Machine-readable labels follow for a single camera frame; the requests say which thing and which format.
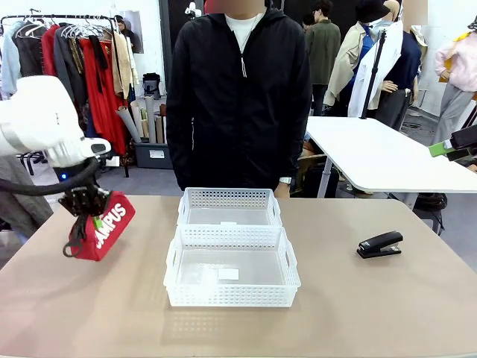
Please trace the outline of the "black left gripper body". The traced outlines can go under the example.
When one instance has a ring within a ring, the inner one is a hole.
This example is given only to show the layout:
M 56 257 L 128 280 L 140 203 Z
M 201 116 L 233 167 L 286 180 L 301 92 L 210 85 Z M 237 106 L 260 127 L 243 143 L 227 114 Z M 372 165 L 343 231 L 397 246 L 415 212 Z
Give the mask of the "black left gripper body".
M 100 216 L 109 204 L 112 192 L 96 184 L 80 186 L 65 192 L 59 203 L 73 216 Z

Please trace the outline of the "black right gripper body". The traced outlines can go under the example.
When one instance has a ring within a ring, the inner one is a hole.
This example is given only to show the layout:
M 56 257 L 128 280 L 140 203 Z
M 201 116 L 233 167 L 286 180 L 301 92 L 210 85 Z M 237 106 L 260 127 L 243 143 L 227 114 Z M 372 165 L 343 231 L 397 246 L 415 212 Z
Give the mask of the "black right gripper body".
M 456 161 L 476 156 L 477 126 L 456 131 L 450 137 L 453 151 L 449 152 L 449 160 Z

